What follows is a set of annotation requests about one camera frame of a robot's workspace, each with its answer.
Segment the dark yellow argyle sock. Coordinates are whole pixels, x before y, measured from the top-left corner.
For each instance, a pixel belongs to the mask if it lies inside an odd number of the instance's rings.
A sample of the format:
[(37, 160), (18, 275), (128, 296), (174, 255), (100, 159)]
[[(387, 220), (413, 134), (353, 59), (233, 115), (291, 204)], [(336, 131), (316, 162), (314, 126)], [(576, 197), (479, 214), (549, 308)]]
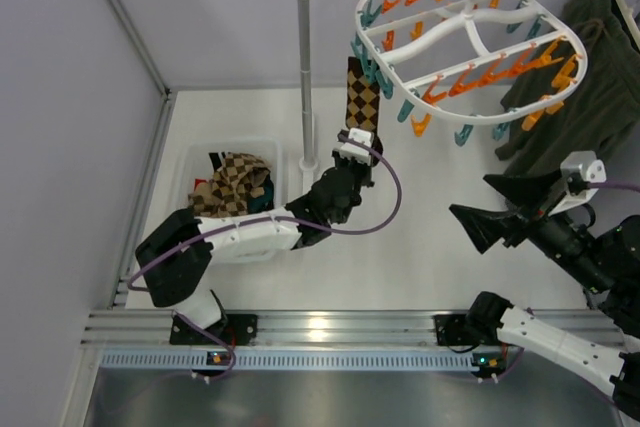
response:
[(368, 80), (357, 57), (348, 58), (346, 85), (346, 128), (371, 132), (374, 136), (373, 148), (382, 154), (384, 147), (378, 134), (380, 87), (376, 81), (371, 83)]

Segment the white oval clip hanger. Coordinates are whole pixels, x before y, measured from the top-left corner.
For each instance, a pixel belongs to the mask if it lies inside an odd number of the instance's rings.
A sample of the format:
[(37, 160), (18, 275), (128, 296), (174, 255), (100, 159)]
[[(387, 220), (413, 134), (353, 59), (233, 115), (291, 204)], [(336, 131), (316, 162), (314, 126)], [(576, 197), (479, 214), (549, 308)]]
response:
[[(496, 140), (521, 122), (531, 130), (557, 113), (584, 80), (588, 54), (578, 35), (537, 0), (359, 0), (351, 43), (368, 80), (420, 137), (434, 119), (458, 125), (463, 146), (477, 126)], [(527, 74), (552, 78), (513, 107), (464, 106), (488, 87)]]

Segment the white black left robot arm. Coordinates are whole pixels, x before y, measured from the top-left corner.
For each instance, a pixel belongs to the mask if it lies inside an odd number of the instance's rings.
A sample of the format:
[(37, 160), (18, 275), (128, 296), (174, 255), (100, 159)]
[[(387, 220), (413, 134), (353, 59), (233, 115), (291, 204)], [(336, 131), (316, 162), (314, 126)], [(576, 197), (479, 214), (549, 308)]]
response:
[(376, 169), (375, 187), (347, 223), (314, 246), (294, 248), (296, 224), (264, 214), (258, 224), (209, 237), (202, 285), (238, 310), (387, 311), (465, 309), (481, 291), (527, 304), (527, 247), (479, 254), (448, 209), (490, 196), (479, 178), (451, 180), (449, 167), (412, 171), (399, 156), (394, 182)]

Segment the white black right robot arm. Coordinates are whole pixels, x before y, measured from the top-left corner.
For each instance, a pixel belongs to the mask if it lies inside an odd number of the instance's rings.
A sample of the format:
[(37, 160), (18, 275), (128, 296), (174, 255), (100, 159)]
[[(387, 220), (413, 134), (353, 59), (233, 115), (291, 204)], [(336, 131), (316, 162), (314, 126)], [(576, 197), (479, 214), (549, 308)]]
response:
[[(639, 217), (631, 214), (593, 234), (590, 208), (602, 188), (616, 188), (604, 165), (562, 167), (541, 176), (487, 175), (505, 199), (501, 211), (453, 205), (451, 213), (480, 253), (495, 245), (529, 245), (575, 286), (577, 305), (596, 312), (626, 337), (639, 336)], [(479, 344), (520, 347), (568, 370), (608, 398), (624, 416), (639, 418), (639, 352), (607, 347), (545, 323), (533, 309), (484, 290), (466, 312), (465, 326)]]

